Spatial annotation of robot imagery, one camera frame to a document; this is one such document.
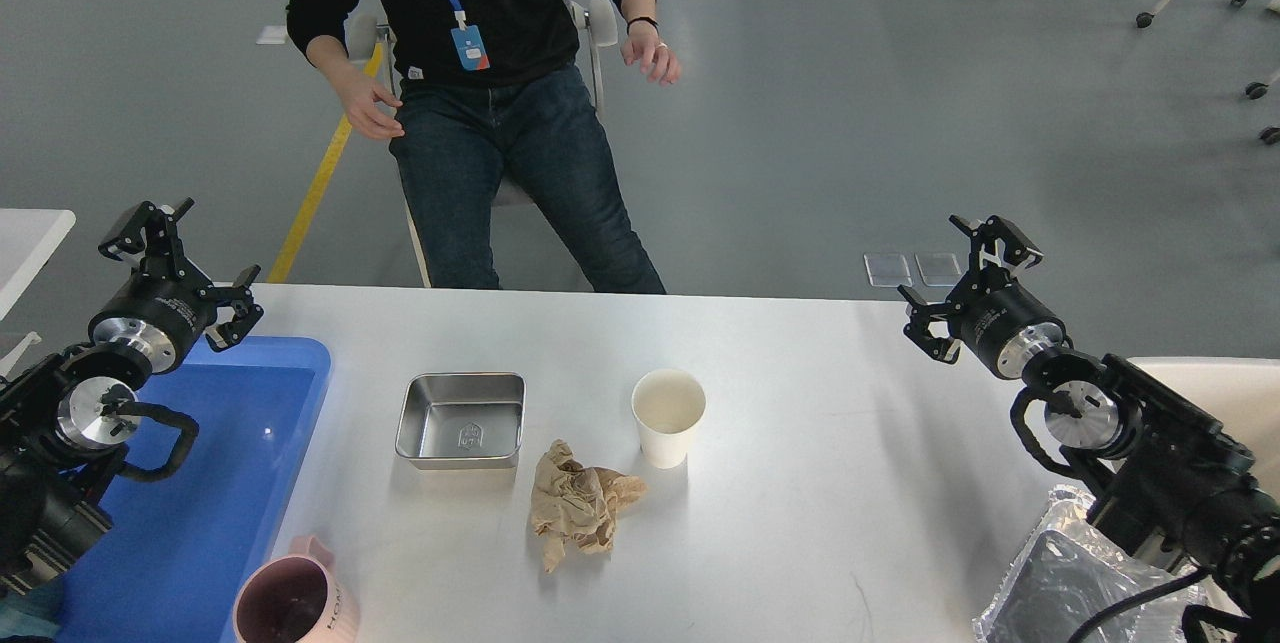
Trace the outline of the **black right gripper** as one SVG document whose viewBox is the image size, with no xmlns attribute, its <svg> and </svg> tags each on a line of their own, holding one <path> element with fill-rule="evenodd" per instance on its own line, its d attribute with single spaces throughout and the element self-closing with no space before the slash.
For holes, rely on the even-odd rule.
<svg viewBox="0 0 1280 643">
<path fill-rule="evenodd" d="M 1019 380 L 1036 355 L 1068 342 L 1062 320 L 1018 279 L 1044 255 L 1002 216 L 972 224 L 951 215 L 948 222 L 970 242 L 968 269 L 954 289 L 960 297 L 928 304 L 913 287 L 897 286 L 908 305 L 902 333 L 932 360 L 947 365 L 957 361 L 964 342 L 997 378 Z M 956 318 L 963 342 L 931 332 L 936 323 Z"/>
</svg>

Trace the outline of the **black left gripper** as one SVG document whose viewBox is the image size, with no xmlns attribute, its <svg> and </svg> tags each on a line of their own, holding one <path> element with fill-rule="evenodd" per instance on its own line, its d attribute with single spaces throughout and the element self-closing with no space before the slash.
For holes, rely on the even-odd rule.
<svg viewBox="0 0 1280 643">
<path fill-rule="evenodd" d="M 215 352 L 236 347 L 264 316 L 251 289 L 260 265 L 250 265 L 229 286 L 209 282 L 198 295 L 179 282 L 196 279 L 177 233 L 193 206 L 192 199 L 177 208 L 143 201 L 125 210 L 99 243 L 100 255 L 128 263 L 137 274 L 90 320 L 90 341 L 132 348 L 154 375 L 180 365 L 202 334 Z"/>
</svg>

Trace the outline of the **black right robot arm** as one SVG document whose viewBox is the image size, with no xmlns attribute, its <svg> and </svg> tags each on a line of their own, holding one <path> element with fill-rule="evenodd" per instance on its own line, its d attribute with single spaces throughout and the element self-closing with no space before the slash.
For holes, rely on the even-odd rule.
<svg viewBox="0 0 1280 643">
<path fill-rule="evenodd" d="M 1196 570 L 1094 614 L 1071 634 L 1083 642 L 1120 614 L 1206 579 L 1235 605 L 1189 605 L 1181 631 L 1210 629 L 1239 642 L 1277 639 L 1277 501 L 1252 473 L 1253 452 L 1219 419 L 1134 362 L 1076 350 L 1062 320 L 1021 286 L 1043 255 L 1010 220 L 950 222 L 968 238 L 966 270 L 945 300 L 910 286 L 904 334 L 952 364 L 970 350 L 998 379 L 1019 380 L 1010 419 L 1023 448 L 1047 471 L 1094 496 L 1088 523 L 1132 557 L 1158 546 L 1174 571 Z"/>
</svg>

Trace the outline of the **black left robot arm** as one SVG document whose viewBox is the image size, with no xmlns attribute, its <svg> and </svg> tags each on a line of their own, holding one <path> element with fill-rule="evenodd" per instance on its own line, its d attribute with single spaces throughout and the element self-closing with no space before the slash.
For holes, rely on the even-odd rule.
<svg viewBox="0 0 1280 643">
<path fill-rule="evenodd" d="M 177 227 L 193 204 L 123 213 L 99 252 L 131 275 L 87 339 L 3 383 L 4 594 L 68 573 L 110 530 L 100 501 L 115 478 L 160 482 L 180 469 L 198 424 L 142 402 L 140 389 L 200 339 L 218 352 L 239 345 L 264 315 L 251 291 L 259 266 L 221 286 L 186 255 Z"/>
</svg>

